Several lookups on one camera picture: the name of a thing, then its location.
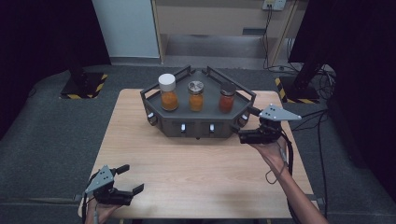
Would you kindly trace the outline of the person's left hand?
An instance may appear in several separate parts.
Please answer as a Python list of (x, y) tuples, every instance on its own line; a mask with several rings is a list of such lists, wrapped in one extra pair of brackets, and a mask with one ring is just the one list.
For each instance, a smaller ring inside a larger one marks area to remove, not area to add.
[(84, 224), (105, 224), (120, 205), (102, 204), (91, 199), (87, 205)]

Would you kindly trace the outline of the person's right hand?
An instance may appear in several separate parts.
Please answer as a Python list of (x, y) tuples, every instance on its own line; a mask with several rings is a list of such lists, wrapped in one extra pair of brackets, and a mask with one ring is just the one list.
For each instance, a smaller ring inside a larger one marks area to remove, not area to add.
[(250, 144), (251, 147), (258, 150), (276, 177), (279, 177), (286, 167), (281, 153), (281, 150), (285, 149), (286, 145), (286, 140), (283, 137), (280, 137), (275, 143), (271, 144)]

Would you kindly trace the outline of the white panel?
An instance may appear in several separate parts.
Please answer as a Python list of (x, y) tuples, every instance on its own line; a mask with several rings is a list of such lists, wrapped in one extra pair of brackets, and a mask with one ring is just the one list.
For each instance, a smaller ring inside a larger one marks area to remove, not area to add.
[(159, 58), (151, 0), (92, 0), (114, 58)]

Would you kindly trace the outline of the wooden cabinet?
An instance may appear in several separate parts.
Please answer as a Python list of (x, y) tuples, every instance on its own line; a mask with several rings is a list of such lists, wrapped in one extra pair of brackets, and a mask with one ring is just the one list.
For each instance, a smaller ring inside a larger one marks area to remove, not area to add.
[(263, 10), (263, 0), (151, 0), (161, 55), (169, 35), (241, 36), (246, 29), (264, 29), (271, 65), (284, 40), (297, 35), (308, 2), (287, 0), (274, 11)]

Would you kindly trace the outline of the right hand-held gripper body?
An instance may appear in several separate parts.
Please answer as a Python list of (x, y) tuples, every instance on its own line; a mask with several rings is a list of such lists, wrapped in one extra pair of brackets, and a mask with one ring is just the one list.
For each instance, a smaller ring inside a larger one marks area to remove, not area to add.
[(241, 130), (238, 137), (241, 144), (270, 144), (274, 143), (282, 133), (281, 122), (286, 120), (300, 120), (300, 115), (294, 114), (278, 107), (269, 104), (266, 108), (261, 110), (259, 116), (260, 125), (255, 130)]

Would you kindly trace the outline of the black stand with striped base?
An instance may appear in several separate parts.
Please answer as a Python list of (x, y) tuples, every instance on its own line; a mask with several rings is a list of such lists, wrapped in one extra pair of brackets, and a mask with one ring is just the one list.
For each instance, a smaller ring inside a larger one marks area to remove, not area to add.
[(322, 63), (304, 63), (296, 77), (278, 77), (280, 98), (284, 103), (317, 103), (319, 95), (311, 80), (321, 69)]
[(61, 91), (61, 97), (64, 99), (95, 98), (103, 88), (107, 75), (98, 72), (86, 72), (68, 47), (64, 47), (61, 53), (70, 73), (70, 78)]

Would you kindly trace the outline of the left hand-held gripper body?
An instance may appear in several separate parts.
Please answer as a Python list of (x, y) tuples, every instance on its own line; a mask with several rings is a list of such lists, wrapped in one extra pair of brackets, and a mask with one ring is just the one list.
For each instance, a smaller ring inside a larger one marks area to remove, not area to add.
[(104, 165), (92, 176), (85, 193), (92, 195), (97, 202), (102, 204), (130, 205), (133, 198), (132, 192), (114, 187), (115, 169)]

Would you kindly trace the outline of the silver-lid spice jar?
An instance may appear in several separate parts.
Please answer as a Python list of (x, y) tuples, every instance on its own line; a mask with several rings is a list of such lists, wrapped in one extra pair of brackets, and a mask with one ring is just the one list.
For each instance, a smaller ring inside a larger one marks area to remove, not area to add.
[(204, 84), (198, 80), (191, 81), (188, 84), (188, 92), (190, 94), (190, 110), (195, 112), (201, 111), (204, 104)]

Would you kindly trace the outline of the black corner shelf rack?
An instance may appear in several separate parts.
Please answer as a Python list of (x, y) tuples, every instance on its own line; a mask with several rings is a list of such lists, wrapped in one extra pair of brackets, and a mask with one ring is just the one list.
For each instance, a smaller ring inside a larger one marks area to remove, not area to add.
[[(175, 92), (178, 108), (166, 111), (162, 108), (159, 82), (143, 89), (140, 94), (151, 126), (157, 127), (168, 137), (228, 138), (233, 132), (230, 125), (240, 128), (248, 123), (248, 107), (253, 106), (256, 94), (219, 70), (207, 67), (192, 69), (189, 65), (176, 71)], [(204, 84), (204, 104), (199, 112), (189, 108), (188, 84), (198, 80)], [(233, 109), (229, 113), (219, 110), (220, 85), (231, 82), (236, 87)]]

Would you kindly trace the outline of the black curtain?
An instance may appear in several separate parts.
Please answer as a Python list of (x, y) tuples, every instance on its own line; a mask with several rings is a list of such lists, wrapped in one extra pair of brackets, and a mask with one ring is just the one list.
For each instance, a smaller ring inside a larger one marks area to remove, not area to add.
[(0, 0), (0, 139), (41, 79), (109, 64), (92, 0)]
[(290, 60), (334, 70), (336, 127), (396, 202), (396, 0), (309, 0)]

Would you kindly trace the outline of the black-lid spice jar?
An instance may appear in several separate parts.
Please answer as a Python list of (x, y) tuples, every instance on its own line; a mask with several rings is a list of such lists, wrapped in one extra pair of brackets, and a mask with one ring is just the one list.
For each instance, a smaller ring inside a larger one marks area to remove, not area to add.
[(232, 111), (235, 93), (236, 87), (233, 83), (223, 82), (220, 85), (219, 110), (222, 113), (229, 113)]

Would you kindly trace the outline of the white-lid spice jar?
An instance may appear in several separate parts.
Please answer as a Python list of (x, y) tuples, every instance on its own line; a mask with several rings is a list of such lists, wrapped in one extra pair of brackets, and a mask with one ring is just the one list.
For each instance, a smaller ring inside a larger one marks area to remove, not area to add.
[(162, 74), (158, 78), (162, 108), (166, 111), (173, 111), (178, 108), (178, 98), (175, 92), (176, 78), (172, 74)]

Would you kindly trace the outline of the white wall power outlet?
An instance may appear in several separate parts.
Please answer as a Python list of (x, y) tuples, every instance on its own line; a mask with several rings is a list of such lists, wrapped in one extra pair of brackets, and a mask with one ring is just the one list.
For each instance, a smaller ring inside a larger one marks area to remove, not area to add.
[(263, 10), (282, 11), (286, 5), (287, 0), (263, 0)]

